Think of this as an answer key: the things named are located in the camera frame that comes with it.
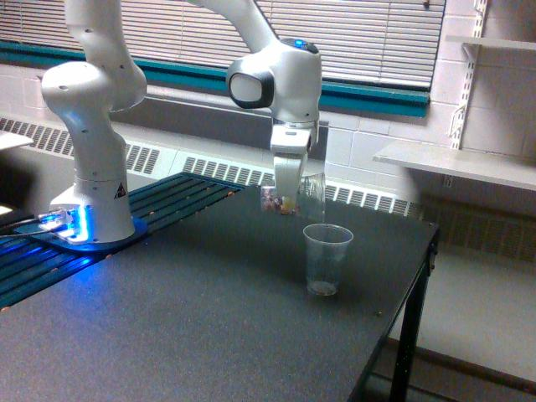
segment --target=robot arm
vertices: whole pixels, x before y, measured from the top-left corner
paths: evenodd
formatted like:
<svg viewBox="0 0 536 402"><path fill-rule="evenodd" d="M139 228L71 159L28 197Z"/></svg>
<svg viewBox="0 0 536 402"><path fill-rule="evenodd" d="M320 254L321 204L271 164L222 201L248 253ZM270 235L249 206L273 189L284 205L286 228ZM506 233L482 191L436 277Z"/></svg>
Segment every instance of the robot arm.
<svg viewBox="0 0 536 402"><path fill-rule="evenodd" d="M277 192L294 199L307 153L318 139L318 49L302 39L279 40L254 0L188 1L226 17L253 52L229 67L229 94L242 108L271 109Z"/></svg>
<svg viewBox="0 0 536 402"><path fill-rule="evenodd" d="M56 234L73 244L123 240L134 233L125 141L113 131L109 113L141 102L147 82L126 48L121 0L66 0L65 20L87 61L54 67L42 81L43 98L64 121L75 148L75 185L51 209L75 211L76 219Z"/></svg>

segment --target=table leg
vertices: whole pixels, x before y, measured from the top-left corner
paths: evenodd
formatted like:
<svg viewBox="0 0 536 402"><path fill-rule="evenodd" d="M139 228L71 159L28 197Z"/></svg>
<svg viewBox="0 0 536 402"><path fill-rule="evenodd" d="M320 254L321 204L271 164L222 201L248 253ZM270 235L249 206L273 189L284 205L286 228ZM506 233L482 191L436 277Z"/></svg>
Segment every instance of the table leg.
<svg viewBox="0 0 536 402"><path fill-rule="evenodd" d="M426 285L428 284L429 270L424 266L420 271L419 279L405 303L404 321L400 333L399 351L394 366L393 383L389 402L405 402L408 386L410 384L411 364L417 346L420 317L425 304Z"/></svg>

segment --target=window blinds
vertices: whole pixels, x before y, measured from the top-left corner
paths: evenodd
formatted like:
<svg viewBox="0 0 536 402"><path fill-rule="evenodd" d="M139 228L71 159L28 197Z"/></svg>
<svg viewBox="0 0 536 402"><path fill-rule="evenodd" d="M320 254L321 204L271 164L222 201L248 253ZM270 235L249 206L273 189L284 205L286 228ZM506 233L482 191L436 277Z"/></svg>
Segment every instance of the window blinds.
<svg viewBox="0 0 536 402"><path fill-rule="evenodd" d="M430 87L446 0L258 0L280 37L322 52L324 78ZM80 49L61 0L0 0L0 39ZM123 0L135 57L228 66L249 53L234 27L186 1Z"/></svg>

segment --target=warning label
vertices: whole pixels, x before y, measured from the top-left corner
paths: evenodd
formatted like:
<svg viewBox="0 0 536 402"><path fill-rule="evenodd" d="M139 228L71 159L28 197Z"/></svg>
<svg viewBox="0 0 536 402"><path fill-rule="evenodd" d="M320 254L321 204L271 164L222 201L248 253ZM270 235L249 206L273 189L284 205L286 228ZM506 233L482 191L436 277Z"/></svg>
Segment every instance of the warning label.
<svg viewBox="0 0 536 402"><path fill-rule="evenodd" d="M119 188L116 191L116 196L114 197L114 199L115 198L125 197L125 196L126 196L126 190L123 187L123 183L119 183Z"/></svg>

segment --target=teal window frame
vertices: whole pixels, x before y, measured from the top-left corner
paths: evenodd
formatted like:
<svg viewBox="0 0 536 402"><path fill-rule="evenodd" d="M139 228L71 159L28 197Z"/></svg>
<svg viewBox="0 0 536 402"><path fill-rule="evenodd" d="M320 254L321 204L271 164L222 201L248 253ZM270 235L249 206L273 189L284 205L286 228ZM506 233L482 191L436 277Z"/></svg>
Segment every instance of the teal window frame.
<svg viewBox="0 0 536 402"><path fill-rule="evenodd" d="M0 63L49 68L66 61L85 60L83 52L49 46L0 41ZM227 92L226 70L194 64L138 59L149 82L178 85L196 90ZM424 90L384 88L324 80L322 109L336 111L370 111L400 116L425 117L430 93Z"/></svg>

